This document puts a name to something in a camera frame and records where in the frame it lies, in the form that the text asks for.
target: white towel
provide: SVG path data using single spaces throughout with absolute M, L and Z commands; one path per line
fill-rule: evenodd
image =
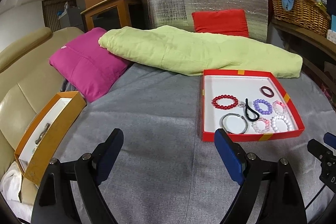
M 0 192 L 13 213 L 28 222 L 31 221 L 33 206 L 20 202 L 19 193 L 21 191 L 22 175 L 19 166 L 14 161 L 3 175 L 0 182 Z

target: cable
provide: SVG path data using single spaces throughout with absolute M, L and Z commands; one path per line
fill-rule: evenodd
M 318 196 L 319 194 L 321 194 L 321 192 L 323 191 L 323 189 L 324 189 L 325 186 L 326 186 L 326 185 L 323 185 L 323 186 L 322 186 L 322 188 L 317 192 L 317 194 L 313 197 L 313 199 L 308 203 L 308 205 L 306 206 L 305 210 L 307 210 L 307 208 L 314 202 L 314 200 L 317 198 L 317 196 Z
M 22 224 L 30 224 L 28 221 L 21 219 L 21 218 L 17 218 Z

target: black hair tie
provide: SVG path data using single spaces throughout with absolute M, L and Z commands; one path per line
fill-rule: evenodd
M 249 111 L 251 111 L 252 113 L 256 114 L 257 117 L 256 117 L 255 119 L 251 119 L 251 118 L 249 117 L 249 115 L 247 114 L 247 109 L 248 109 Z M 245 116 L 246 116 L 246 118 L 247 118 L 250 122 L 255 122 L 255 121 L 257 121 L 257 120 L 260 118 L 259 113 L 256 112 L 256 111 L 254 111 L 253 109 L 250 108 L 250 106 L 249 106 L 249 101 L 248 101 L 247 98 L 245 99 Z

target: red cushion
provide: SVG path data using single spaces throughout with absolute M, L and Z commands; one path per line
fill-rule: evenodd
M 220 33 L 249 37 L 245 11 L 231 9 L 221 11 L 201 11 L 192 13 L 196 32 Z

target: gray blanket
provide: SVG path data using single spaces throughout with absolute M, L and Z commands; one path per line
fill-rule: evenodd
M 240 144 L 264 160 L 287 158 L 307 204 L 322 183 L 320 164 L 306 145 L 311 138 L 322 141 L 327 131 L 333 133 L 336 115 L 306 75 L 280 82 L 306 130 L 297 138 Z M 82 111 L 55 156 L 61 162 L 76 160 L 120 128 L 124 146 L 108 180 L 100 185 L 120 224 L 219 223 L 239 187 L 214 144 L 200 140 L 200 90 L 198 76 L 134 64 L 108 94 Z M 88 224 L 77 184 L 72 188 L 81 220 Z M 326 187 L 307 210 L 308 220 L 319 215 L 332 196 Z M 257 199 L 249 223 L 256 220 L 262 200 Z

